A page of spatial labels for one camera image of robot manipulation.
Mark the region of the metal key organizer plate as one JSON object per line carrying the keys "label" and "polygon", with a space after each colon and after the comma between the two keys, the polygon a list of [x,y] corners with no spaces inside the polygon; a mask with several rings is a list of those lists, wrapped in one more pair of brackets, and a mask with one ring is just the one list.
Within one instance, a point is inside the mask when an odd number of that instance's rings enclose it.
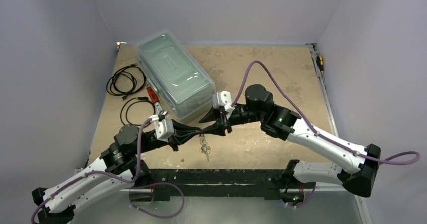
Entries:
{"label": "metal key organizer plate", "polygon": [[207,161],[210,161],[209,154],[211,153],[211,148],[205,139],[204,134],[199,135],[199,142],[201,145],[201,152],[205,154]]}

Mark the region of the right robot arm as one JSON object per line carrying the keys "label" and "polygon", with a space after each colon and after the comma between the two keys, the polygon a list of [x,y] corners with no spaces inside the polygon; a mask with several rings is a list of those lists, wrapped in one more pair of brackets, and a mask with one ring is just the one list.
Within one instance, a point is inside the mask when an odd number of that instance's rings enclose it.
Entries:
{"label": "right robot arm", "polygon": [[300,114],[277,105],[273,94],[261,84],[245,90],[245,103],[231,105],[230,92],[217,92],[213,106],[200,123],[211,122],[202,133],[224,136],[234,125],[260,122],[260,129],[272,138],[304,146],[330,160],[330,163],[289,161],[283,173],[283,182],[289,187],[299,183],[323,182],[341,185],[348,192],[368,198],[379,168],[374,160],[381,149],[370,144],[362,146],[338,138],[311,126]]}

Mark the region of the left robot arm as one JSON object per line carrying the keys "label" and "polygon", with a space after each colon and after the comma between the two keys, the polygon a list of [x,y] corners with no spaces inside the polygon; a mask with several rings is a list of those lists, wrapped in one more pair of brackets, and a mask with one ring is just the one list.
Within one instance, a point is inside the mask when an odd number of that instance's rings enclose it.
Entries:
{"label": "left robot arm", "polygon": [[176,151],[179,145],[202,132],[200,127],[156,116],[141,126],[123,126],[109,148],[80,172],[53,187],[32,191],[37,208],[30,222],[69,223],[83,202],[127,187],[145,188],[150,183],[150,174],[143,170],[142,153],[164,146]]}

